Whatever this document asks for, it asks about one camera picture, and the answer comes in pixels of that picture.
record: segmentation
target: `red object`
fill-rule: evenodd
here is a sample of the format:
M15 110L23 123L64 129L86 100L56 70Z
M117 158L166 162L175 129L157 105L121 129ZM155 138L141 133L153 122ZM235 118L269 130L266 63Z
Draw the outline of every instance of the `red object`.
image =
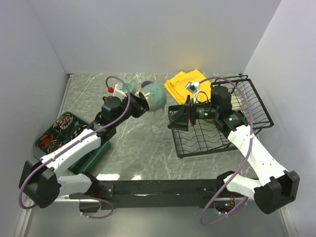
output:
M114 92L114 88L113 87L109 87L108 88L108 92L113 93Z

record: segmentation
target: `black wire rack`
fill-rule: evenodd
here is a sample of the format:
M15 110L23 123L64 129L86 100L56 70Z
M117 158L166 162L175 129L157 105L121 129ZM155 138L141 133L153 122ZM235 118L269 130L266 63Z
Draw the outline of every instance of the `black wire rack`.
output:
M274 125L264 103L262 102L251 79L247 75L226 77L237 85L250 104L254 119L254 134L257 135L262 129ZM250 114L246 102L233 85L226 81L216 79L211 81L212 85L223 85L232 94L232 106L235 111L242 111L245 118L249 120ZM168 110L169 121L176 110ZM231 151L237 149L225 136L215 127L212 121L196 120L196 125L191 126L188 132L172 129L172 136L177 156L179 158L204 155L210 153Z

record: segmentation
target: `yellow cloth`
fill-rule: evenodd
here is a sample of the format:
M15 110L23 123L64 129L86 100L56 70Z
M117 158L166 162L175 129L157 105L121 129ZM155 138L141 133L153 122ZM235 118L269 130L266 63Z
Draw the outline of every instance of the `yellow cloth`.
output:
M184 104L187 100L187 96L190 95L193 98L193 94L186 89L186 85L189 82L196 82L205 79L206 77L199 72L194 70L189 73L180 72L174 78L167 80L164 84L167 91L172 95L172 97L180 104ZM207 94L208 99L211 99L211 83L209 81L203 82L199 86L200 91L204 91ZM197 100L204 102L207 100L204 93L199 93Z

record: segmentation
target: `floor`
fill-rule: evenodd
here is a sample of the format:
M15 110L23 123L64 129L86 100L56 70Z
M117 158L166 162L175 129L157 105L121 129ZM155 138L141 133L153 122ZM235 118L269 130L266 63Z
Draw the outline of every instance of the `floor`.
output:
M62 112L70 111L85 121L92 121L101 111L102 97L109 95L105 78L115 75L125 82L140 88L141 82L152 80L164 84L175 73L123 73L123 74L74 74ZM212 74L205 76L236 76L237 74ZM109 84L114 86L115 79ZM167 92L167 107L176 105ZM93 170L99 180L165 180L165 179L210 179L228 170L236 170L244 157L239 151L194 156L179 159L176 155L171 130L167 128L168 116L158 120L152 113L140 118L129 118L117 128L117 134L110 140L111 149ZM241 175L255 177L247 165Z

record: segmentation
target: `table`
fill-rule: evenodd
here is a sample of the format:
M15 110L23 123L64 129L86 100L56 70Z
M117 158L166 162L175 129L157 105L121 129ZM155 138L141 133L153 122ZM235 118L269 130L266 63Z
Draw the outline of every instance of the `table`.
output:
M140 89L141 82L152 80L164 84L176 73L100 73L74 74L62 107L86 121L94 120L101 111L102 96L110 95L105 78L114 75L130 82ZM236 76L237 74L205 74L211 76ZM113 86L117 80L109 80ZM177 104L167 93L168 106ZM178 158L171 130L167 128L168 116L158 120L152 113L140 118L129 118L117 128L117 134L110 140L111 149L104 155L92 174L99 180L175 180L213 179L229 170L236 170L244 157L239 151ZM256 177L247 165L241 171L246 177Z

